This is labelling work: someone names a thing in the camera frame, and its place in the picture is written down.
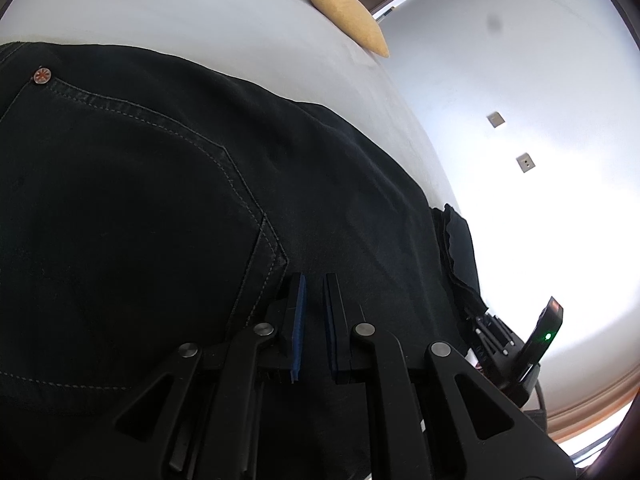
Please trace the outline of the yellow cushion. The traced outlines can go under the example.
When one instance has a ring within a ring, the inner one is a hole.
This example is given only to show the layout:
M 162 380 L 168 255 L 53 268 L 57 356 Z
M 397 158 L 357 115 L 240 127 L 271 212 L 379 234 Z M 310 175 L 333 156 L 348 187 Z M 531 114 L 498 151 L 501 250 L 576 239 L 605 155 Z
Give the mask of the yellow cushion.
M 310 0 L 314 7 L 364 50 L 382 58 L 390 49 L 371 13 L 359 0 Z

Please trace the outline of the upper wall socket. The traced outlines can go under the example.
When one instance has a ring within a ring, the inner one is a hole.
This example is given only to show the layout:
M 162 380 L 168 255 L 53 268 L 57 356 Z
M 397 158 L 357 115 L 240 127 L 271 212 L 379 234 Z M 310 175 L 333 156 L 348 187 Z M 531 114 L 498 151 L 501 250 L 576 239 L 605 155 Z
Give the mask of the upper wall socket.
M 487 116 L 488 122 L 494 127 L 497 128 L 504 123 L 503 117 L 498 112 L 493 112 Z

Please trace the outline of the black denim jeans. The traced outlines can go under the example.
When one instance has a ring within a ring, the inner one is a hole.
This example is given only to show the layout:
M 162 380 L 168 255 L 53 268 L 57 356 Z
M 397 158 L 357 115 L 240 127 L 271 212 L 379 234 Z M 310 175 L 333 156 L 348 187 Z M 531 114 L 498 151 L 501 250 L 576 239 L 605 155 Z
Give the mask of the black denim jeans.
M 330 381 L 321 282 L 404 347 L 465 352 L 422 188 L 327 108 L 182 58 L 2 46 L 3 478 L 130 478 L 111 419 L 293 272 L 302 370 L 266 396 L 262 476 L 362 479 L 364 392 Z

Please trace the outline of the lower wall socket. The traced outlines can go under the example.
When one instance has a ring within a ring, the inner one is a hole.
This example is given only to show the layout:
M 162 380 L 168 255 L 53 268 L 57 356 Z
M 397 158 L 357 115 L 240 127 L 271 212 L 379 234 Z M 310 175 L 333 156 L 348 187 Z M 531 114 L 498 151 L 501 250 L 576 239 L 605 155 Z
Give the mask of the lower wall socket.
M 529 170 L 536 167 L 533 159 L 528 153 L 521 154 L 518 156 L 516 161 L 518 162 L 518 166 L 521 168 L 523 174 L 526 174 L 526 172 L 529 172 Z

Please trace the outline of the wall socket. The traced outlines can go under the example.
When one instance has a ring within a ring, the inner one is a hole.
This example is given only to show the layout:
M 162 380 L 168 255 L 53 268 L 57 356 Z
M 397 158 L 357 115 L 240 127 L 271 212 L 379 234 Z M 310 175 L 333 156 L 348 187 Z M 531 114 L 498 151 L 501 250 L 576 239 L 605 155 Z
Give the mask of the wall socket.
M 503 117 L 498 112 L 493 112 L 487 116 L 488 122 L 494 127 L 497 128 L 504 123 Z
M 518 166 L 521 168 L 523 174 L 526 174 L 526 172 L 529 172 L 529 170 L 536 167 L 533 159 L 528 153 L 521 154 L 518 156 L 516 161 L 518 162 Z

